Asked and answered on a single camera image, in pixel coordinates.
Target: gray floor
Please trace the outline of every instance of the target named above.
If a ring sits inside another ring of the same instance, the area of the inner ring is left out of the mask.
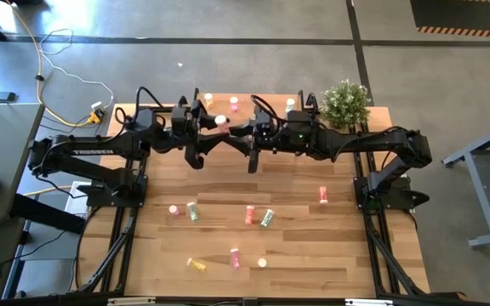
[[[486,40],[417,33],[408,1],[355,4],[363,39]],[[22,12],[38,35],[70,27],[76,35],[100,37],[351,38],[344,0],[54,0]],[[24,33],[10,13],[0,3],[0,24]],[[461,291],[490,302],[490,246],[472,251],[467,243],[487,233],[468,171],[464,165],[446,169],[438,162],[490,129],[490,48],[369,47],[364,53],[374,103],[389,106],[395,124],[420,129],[430,141],[435,161],[410,173],[413,187],[431,198],[417,209],[430,289]],[[342,79],[359,82],[354,48],[345,46],[75,44],[53,59],[69,72],[106,82],[117,102],[132,101],[141,85],[171,102],[182,94],[191,98],[194,87],[319,94]],[[16,92],[20,102],[35,101],[36,71],[32,44],[0,43],[0,90]],[[94,102],[108,100],[103,88],[59,72],[50,75],[43,96],[69,121],[78,120]],[[51,134],[40,129],[37,138]],[[56,177],[59,184],[73,180]],[[44,187],[25,175],[20,191]],[[63,292],[69,268],[69,260],[30,262],[20,288],[30,295]],[[40,275],[40,269],[51,272]]]

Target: metal stand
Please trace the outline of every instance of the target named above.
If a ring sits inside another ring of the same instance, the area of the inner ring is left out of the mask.
[[[452,167],[455,163],[460,161],[466,161],[472,183],[476,189],[477,198],[481,204],[481,209],[485,215],[487,226],[490,231],[490,203],[487,198],[485,189],[487,186],[481,181],[480,174],[476,166],[476,155],[490,155],[490,150],[486,150],[490,147],[490,133],[489,135],[478,139],[477,141],[466,145],[463,149],[456,151],[449,157],[442,160],[442,163],[446,167]],[[470,247],[479,247],[490,245],[490,235],[483,235],[476,237],[475,239],[469,239],[468,243]]]
[[[71,233],[81,234],[84,219],[60,209],[42,204],[27,196],[16,195],[14,205],[9,215],[22,217],[33,222],[53,226],[56,229],[66,230]]]

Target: green plant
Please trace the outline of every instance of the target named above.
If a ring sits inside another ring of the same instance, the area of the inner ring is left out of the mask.
[[[368,121],[370,110],[366,104],[368,90],[349,80],[342,81],[336,88],[322,93],[321,118],[330,122],[333,128],[347,128],[356,123]]]

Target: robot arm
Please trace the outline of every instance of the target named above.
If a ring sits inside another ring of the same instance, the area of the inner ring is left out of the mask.
[[[302,110],[291,110],[285,119],[264,107],[268,104],[260,97],[252,96],[252,100],[257,105],[254,119],[246,125],[231,127],[231,136],[225,140],[245,156],[250,156],[250,173],[256,172],[262,150],[273,154],[305,154],[318,161],[330,158],[332,162],[340,153],[392,151],[397,158],[368,177],[369,189],[377,190],[389,186],[411,167],[421,168],[432,162],[428,141],[419,131],[391,127],[377,133],[339,133],[326,128],[316,118],[318,107],[312,94],[306,103],[311,108],[302,105]]]
[[[171,127],[166,127],[166,119],[161,113],[171,113]],[[143,161],[150,155],[151,149],[163,154],[176,148],[185,149],[186,161],[191,167],[201,169],[201,154],[209,153],[228,138],[225,133],[201,135],[202,128],[217,127],[214,116],[208,115],[199,100],[188,106],[185,97],[181,97],[172,109],[146,107],[137,109],[133,118],[124,117],[122,130],[114,137],[58,135],[51,139],[33,141],[30,144],[28,167],[35,176],[46,177],[61,171],[92,179],[91,186],[80,187],[82,192],[89,195],[89,205],[114,203],[116,206],[128,206],[125,199],[137,200],[144,196],[144,176],[138,177],[129,168],[110,169],[77,157],[111,155]]]

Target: yellow cable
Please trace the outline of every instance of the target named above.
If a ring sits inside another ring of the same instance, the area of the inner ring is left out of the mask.
[[[60,189],[71,189],[72,186],[60,186],[58,188]],[[47,188],[46,190],[39,190],[39,191],[32,191],[32,192],[28,192],[26,194],[24,194],[23,196],[35,196],[35,195],[41,195],[43,193],[47,193],[47,192],[50,192],[52,190],[56,190],[55,187],[51,187],[51,188]]]
[[[5,2],[11,7],[11,9],[13,10],[14,15],[18,18],[18,20],[20,21],[20,23],[25,27],[27,33],[31,37],[31,40],[33,41],[33,45],[35,46],[35,50],[37,51],[37,60],[39,62],[39,69],[37,70],[37,74],[39,76],[41,76],[43,74],[43,60],[41,59],[41,52],[39,51],[39,46],[37,46],[37,42],[35,40],[35,37],[33,36],[33,34],[31,34],[30,28],[26,25],[26,23],[22,19],[22,17],[20,17],[20,14],[18,14],[18,12],[16,11],[16,9],[14,9],[14,7],[10,3],[10,1],[9,0],[5,0]],[[50,115],[54,116],[56,119],[58,119],[60,122],[62,122],[63,124],[65,124],[68,127],[79,128],[79,127],[83,127],[83,126],[88,125],[88,124],[91,123],[89,121],[89,119],[87,119],[87,121],[86,122],[83,122],[83,123],[78,123],[78,124],[69,123],[66,120],[64,120],[63,118],[61,118],[60,116],[56,115],[52,110],[50,110],[49,107],[46,106],[43,103],[43,99],[41,99],[41,81],[40,80],[37,80],[37,101],[39,102],[40,105],[44,105],[45,109],[47,110],[47,112]]]

